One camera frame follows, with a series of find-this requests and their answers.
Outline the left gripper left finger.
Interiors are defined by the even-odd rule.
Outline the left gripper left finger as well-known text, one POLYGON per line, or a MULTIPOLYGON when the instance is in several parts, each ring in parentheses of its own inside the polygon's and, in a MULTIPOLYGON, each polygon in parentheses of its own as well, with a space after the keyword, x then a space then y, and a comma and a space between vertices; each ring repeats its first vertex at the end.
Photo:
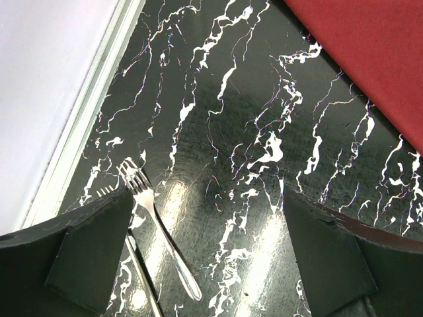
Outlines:
POLYGON ((132 194, 120 188, 1 236, 1 315, 104 314, 132 207, 132 194))

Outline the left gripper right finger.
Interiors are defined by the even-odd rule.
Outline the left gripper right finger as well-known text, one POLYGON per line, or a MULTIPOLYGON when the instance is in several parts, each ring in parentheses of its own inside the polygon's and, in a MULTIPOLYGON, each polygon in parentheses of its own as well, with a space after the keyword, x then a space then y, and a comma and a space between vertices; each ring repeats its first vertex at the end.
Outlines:
POLYGON ((289 188, 284 216, 313 316, 421 316, 422 242, 289 188))

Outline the red cloth napkin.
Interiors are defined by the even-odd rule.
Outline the red cloth napkin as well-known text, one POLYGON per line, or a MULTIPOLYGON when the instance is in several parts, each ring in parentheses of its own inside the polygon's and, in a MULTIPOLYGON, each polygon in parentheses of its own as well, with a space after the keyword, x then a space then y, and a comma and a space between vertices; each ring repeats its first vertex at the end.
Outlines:
POLYGON ((422 152, 422 2, 287 1, 324 50, 422 152))

